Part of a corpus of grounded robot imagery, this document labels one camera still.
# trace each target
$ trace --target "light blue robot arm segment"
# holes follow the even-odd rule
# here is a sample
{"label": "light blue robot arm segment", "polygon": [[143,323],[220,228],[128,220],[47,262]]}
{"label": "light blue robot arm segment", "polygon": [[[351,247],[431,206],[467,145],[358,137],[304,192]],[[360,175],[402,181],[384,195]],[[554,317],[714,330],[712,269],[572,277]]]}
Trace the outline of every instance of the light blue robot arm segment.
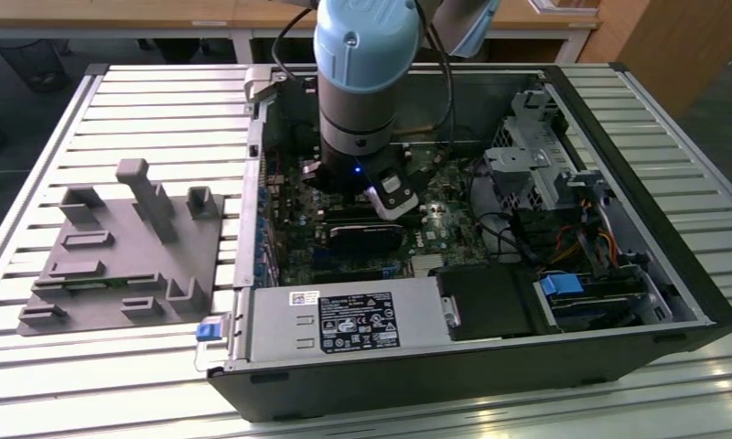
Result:
{"label": "light blue robot arm segment", "polygon": [[458,47],[451,50],[451,55],[470,58],[478,54],[483,45],[483,40],[488,34],[488,29],[491,28],[499,3],[500,0],[488,0],[488,5],[482,10],[482,15],[475,21],[475,26],[468,30],[467,35],[464,36],[464,39],[462,39]]}
{"label": "light blue robot arm segment", "polygon": [[320,73],[351,93],[382,91],[407,73],[420,37],[414,0],[323,0],[315,29]]}

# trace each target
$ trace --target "white label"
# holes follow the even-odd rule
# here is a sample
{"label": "white label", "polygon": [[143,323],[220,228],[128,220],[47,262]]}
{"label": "white label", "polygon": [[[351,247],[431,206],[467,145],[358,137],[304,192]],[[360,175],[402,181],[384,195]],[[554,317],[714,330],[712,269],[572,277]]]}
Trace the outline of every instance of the white label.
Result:
{"label": "white label", "polygon": [[395,331],[375,334],[375,340],[392,340],[396,337],[399,337],[399,335]]}
{"label": "white label", "polygon": [[193,26],[228,26],[227,21],[193,21]]}
{"label": "white label", "polygon": [[402,187],[402,180],[399,179],[399,176],[392,175],[382,180],[382,186],[384,187],[387,193],[391,194],[392,192],[396,192]]}
{"label": "white label", "polygon": [[292,291],[291,292],[291,306],[296,305],[318,305],[318,299],[320,298],[319,291]]}

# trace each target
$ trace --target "warning label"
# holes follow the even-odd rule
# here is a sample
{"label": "warning label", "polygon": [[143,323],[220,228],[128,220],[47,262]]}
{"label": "warning label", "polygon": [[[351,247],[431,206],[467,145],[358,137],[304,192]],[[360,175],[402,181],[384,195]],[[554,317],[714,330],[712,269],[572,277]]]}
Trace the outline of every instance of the warning label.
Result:
{"label": "warning label", "polygon": [[391,293],[320,297],[318,306],[326,354],[402,346]]}

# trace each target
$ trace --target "blue latch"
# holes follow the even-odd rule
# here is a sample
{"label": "blue latch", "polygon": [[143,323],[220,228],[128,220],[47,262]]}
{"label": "blue latch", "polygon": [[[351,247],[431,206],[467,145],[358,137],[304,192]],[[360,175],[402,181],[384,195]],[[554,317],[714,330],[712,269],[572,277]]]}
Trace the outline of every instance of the blue latch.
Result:
{"label": "blue latch", "polygon": [[197,341],[216,341],[223,338],[221,323],[201,323],[195,331]]}
{"label": "blue latch", "polygon": [[546,295],[583,293],[582,281],[575,274],[548,274],[539,286]]}

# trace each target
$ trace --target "aluminum extrusion table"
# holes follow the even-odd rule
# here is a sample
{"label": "aluminum extrusion table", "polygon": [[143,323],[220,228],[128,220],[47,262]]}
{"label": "aluminum extrusion table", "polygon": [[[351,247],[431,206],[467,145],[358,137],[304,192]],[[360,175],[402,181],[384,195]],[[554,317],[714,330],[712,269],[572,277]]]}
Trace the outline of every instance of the aluminum extrusion table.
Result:
{"label": "aluminum extrusion table", "polygon": [[[732,335],[616,382],[292,423],[249,424],[196,370],[195,325],[43,337],[19,313],[64,221],[67,185],[127,198],[144,157],[169,195],[225,195],[212,313],[231,309],[249,117],[248,66],[112,66],[84,78],[0,228],[0,437],[722,437],[732,434]],[[732,304],[732,187],[628,73],[564,72]],[[583,161],[594,167],[580,140]],[[209,361],[224,349],[208,350]]]}

